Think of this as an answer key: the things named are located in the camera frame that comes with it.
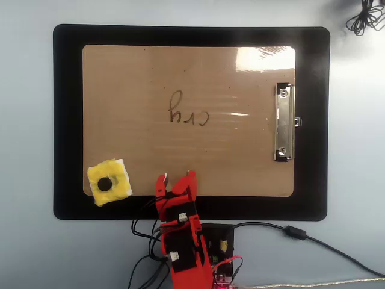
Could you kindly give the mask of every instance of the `yellow sponge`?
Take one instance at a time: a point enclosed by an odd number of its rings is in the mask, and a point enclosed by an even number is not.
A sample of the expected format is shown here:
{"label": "yellow sponge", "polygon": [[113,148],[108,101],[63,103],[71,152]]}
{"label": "yellow sponge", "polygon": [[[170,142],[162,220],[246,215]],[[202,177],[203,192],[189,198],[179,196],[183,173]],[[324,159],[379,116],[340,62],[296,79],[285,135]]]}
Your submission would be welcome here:
{"label": "yellow sponge", "polygon": [[87,170],[95,204],[102,205],[132,195],[123,160],[108,160]]}

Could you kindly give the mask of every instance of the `metal clip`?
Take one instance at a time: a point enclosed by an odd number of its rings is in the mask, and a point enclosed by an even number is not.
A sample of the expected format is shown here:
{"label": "metal clip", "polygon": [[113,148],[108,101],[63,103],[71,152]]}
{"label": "metal clip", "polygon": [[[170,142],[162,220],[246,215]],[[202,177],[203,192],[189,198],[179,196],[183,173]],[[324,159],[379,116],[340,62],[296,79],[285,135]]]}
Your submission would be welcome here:
{"label": "metal clip", "polygon": [[278,83],[276,87],[276,141],[274,159],[288,161],[294,158],[294,128],[302,125],[300,117],[294,117],[295,86]]}

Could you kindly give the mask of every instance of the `screw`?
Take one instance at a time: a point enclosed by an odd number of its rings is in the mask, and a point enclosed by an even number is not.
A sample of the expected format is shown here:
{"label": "screw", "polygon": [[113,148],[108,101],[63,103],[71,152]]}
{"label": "screw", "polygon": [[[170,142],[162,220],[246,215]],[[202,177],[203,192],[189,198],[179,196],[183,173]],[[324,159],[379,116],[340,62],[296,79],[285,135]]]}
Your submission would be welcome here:
{"label": "screw", "polygon": [[286,149],[282,146],[279,148],[279,154],[284,155],[286,153]]}
{"label": "screw", "polygon": [[285,98],[285,97],[287,97],[287,95],[288,95],[288,92],[285,89],[281,89],[279,96],[281,98]]}

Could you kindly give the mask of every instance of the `black cable bundle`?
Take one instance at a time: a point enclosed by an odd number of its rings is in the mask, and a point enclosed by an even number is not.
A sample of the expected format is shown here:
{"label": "black cable bundle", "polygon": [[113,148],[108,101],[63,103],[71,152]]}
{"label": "black cable bundle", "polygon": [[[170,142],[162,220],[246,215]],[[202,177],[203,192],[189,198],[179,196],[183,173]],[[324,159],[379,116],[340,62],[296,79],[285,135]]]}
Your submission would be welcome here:
{"label": "black cable bundle", "polygon": [[362,11],[346,22],[346,28],[357,36],[362,36],[367,26],[376,31],[383,29],[385,24],[379,26],[385,19],[384,7],[382,5],[373,6],[373,0],[361,0],[361,4]]}
{"label": "black cable bundle", "polygon": [[[143,212],[144,210],[150,208],[152,205],[155,205],[158,201],[160,200],[163,200],[164,197],[156,197],[152,200],[150,200],[148,203],[146,203],[143,207],[141,207],[139,209],[139,213]],[[167,274],[163,277],[162,281],[159,283],[159,285],[157,286],[156,289],[159,289],[164,281],[167,279],[167,277],[169,276],[170,274],[170,266],[167,264],[167,257],[158,257],[155,255],[154,253],[154,248],[155,248],[155,244],[157,241],[160,241],[159,240],[159,237],[165,233],[165,231],[162,231],[162,228],[164,227],[159,227],[157,229],[155,229],[155,226],[156,226],[156,223],[158,222],[158,219],[155,220],[154,222],[154,225],[152,227],[152,235],[147,235],[147,234],[143,234],[141,232],[138,232],[136,230],[136,226],[137,226],[137,223],[138,221],[140,220],[141,218],[141,215],[139,215],[137,217],[137,219],[133,219],[132,220],[132,223],[131,223],[131,232],[136,235],[136,236],[139,236],[139,237],[143,237],[143,238],[148,238],[150,239],[149,240],[149,254],[140,258],[137,263],[134,265],[134,268],[132,269],[132,272],[131,272],[131,276],[130,276],[130,281],[128,283],[128,289],[131,288],[131,282],[132,282],[132,278],[134,277],[134,273],[135,273],[135,269],[138,267],[139,263],[142,262],[143,260],[147,259],[147,258],[151,258],[152,260],[155,260],[155,261],[158,261],[160,262],[160,265],[158,266],[158,268],[155,270],[155,272],[153,273],[153,275],[145,282],[143,283],[138,289],[147,289],[149,288],[152,284],[154,284],[154,282],[158,279],[159,275],[161,274],[162,272],[162,269],[164,267],[167,268]]]}

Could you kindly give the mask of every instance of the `coiled black cable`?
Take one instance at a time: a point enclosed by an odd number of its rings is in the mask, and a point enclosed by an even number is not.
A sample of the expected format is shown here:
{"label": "coiled black cable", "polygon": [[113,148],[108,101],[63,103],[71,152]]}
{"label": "coiled black cable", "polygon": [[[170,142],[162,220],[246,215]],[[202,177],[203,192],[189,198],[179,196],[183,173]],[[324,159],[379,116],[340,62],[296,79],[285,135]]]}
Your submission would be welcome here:
{"label": "coiled black cable", "polygon": [[379,31],[384,28],[382,21],[385,20],[384,6],[373,6],[373,0],[361,0],[362,11],[357,16],[346,22],[346,28],[353,31],[355,35],[362,36],[366,27]]}

